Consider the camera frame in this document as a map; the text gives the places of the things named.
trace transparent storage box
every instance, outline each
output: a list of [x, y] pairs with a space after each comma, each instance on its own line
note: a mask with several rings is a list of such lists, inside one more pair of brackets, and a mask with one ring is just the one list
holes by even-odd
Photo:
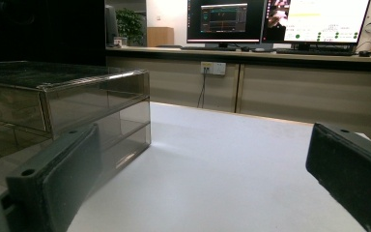
[[151, 143], [149, 89], [143, 70], [0, 62], [0, 158], [96, 123], [112, 176]]

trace white tabletop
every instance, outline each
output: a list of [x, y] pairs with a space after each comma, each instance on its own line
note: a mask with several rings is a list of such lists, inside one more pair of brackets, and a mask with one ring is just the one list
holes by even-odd
[[151, 103], [152, 145], [70, 232], [364, 231], [305, 169], [312, 125]]

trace green plant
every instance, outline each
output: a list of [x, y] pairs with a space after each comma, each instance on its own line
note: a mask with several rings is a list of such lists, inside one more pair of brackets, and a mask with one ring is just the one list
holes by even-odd
[[124, 8], [116, 11], [116, 19], [120, 37], [127, 37], [128, 44], [143, 45], [144, 33], [139, 14]]

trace monitor screen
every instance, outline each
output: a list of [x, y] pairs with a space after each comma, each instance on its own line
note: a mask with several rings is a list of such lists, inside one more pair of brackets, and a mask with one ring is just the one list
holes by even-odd
[[369, 0], [267, 0], [263, 43], [355, 45]]
[[187, 0], [190, 44], [256, 44], [261, 40], [264, 0]]

